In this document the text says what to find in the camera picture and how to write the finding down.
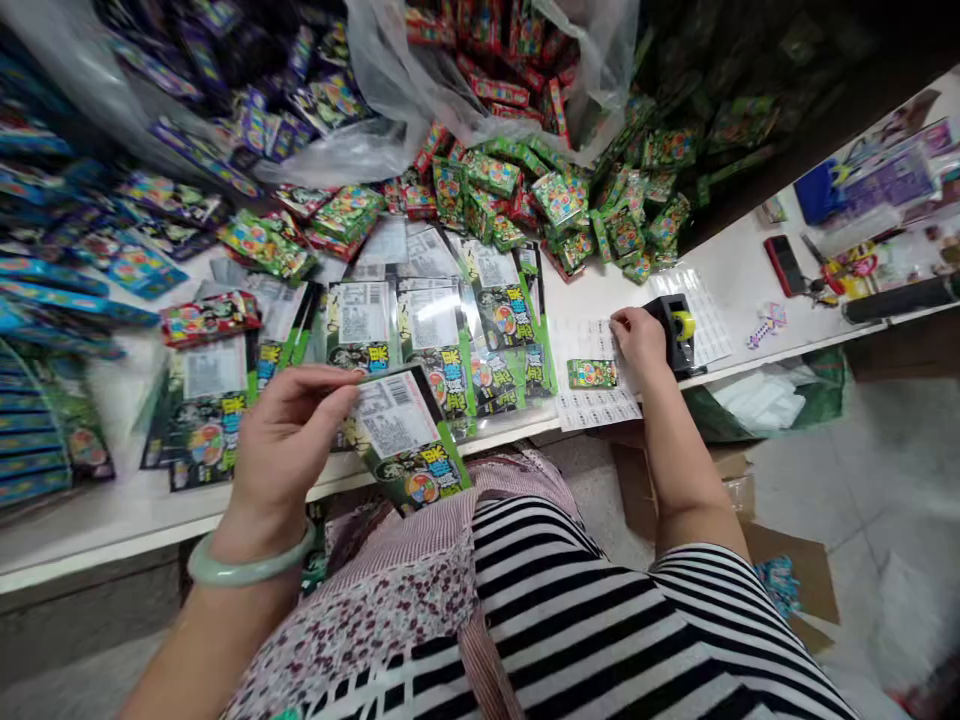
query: yellow tape roll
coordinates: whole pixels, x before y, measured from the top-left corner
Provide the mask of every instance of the yellow tape roll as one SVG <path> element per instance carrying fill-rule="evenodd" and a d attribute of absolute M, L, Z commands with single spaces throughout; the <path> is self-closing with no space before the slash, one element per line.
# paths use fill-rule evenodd
<path fill-rule="evenodd" d="M 677 310 L 673 313 L 673 319 L 677 324 L 677 342 L 686 342 L 693 337 L 697 330 L 697 321 L 693 315 L 686 310 Z"/>

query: black and white striped fabric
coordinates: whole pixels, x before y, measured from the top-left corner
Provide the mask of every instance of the black and white striped fabric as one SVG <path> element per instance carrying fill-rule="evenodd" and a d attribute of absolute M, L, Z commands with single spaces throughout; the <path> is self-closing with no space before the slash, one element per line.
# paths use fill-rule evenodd
<path fill-rule="evenodd" d="M 473 531 L 488 632 L 532 720 L 857 718 L 729 550 L 687 545 L 628 570 L 536 497 L 480 503 Z M 482 717 L 453 637 L 329 694 L 300 717 Z"/>

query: hand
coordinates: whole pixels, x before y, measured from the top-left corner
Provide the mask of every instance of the hand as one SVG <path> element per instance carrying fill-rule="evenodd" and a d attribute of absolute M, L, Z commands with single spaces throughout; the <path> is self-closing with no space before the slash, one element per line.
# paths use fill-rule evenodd
<path fill-rule="evenodd" d="M 660 321 L 643 308 L 624 308 L 610 317 L 624 357 L 641 384 L 667 366 L 667 338 Z"/>
<path fill-rule="evenodd" d="M 230 505 L 211 555 L 246 563 L 289 550 L 303 537 L 307 491 L 357 401 L 360 375 L 325 365 L 281 372 L 247 412 Z"/>

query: keychain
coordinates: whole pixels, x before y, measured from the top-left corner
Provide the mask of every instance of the keychain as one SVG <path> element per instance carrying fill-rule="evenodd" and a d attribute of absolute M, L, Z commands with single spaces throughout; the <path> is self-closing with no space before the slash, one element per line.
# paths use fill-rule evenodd
<path fill-rule="evenodd" d="M 747 338 L 747 347 L 756 350 L 767 335 L 776 335 L 777 330 L 787 326 L 787 311 L 780 303 L 765 303 L 758 313 L 763 323 Z"/>

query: white table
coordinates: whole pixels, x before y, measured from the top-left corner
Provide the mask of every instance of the white table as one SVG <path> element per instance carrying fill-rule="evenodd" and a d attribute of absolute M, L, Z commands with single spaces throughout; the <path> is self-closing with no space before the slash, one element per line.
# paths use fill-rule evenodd
<path fill-rule="evenodd" d="M 836 309 L 814 307 L 807 298 L 785 300 L 762 241 L 786 233 L 804 273 L 817 276 L 813 257 L 797 239 L 802 216 L 792 188 L 781 192 L 791 220 L 771 231 L 751 213 L 701 245 L 684 261 L 696 267 L 720 307 L 734 352 L 709 367 L 706 375 L 682 383 L 691 387 L 744 372 L 811 350 L 842 343 L 882 330 L 877 323 L 854 327 Z M 208 273 L 206 253 L 186 269 L 195 280 L 154 303 L 153 309 L 193 296 L 198 279 Z M 649 284 L 638 287 L 613 266 L 594 264 L 572 285 L 565 285 L 546 268 L 545 293 L 553 316 L 609 315 L 627 305 L 644 305 L 653 299 Z M 112 297 L 142 305 L 122 290 Z M 749 350 L 746 337 L 757 326 L 757 310 L 764 301 L 787 308 L 788 327 L 766 339 L 759 350 Z M 129 357 L 121 362 L 95 363 L 91 382 L 96 388 L 107 441 L 113 452 L 118 479 L 97 487 L 37 518 L 0 532 L 0 593 L 36 585 L 112 560 L 131 557 L 212 530 L 226 507 L 229 485 L 171 494 L 166 471 L 141 471 L 143 434 L 133 430 L 145 395 L 160 368 L 164 349 L 159 333 L 124 335 L 121 342 Z M 494 434 L 472 439 L 461 446 L 465 455 L 559 427 L 551 407 L 529 411 L 517 418 L 498 419 Z M 353 453 L 331 457 L 309 499 L 373 482 Z"/>

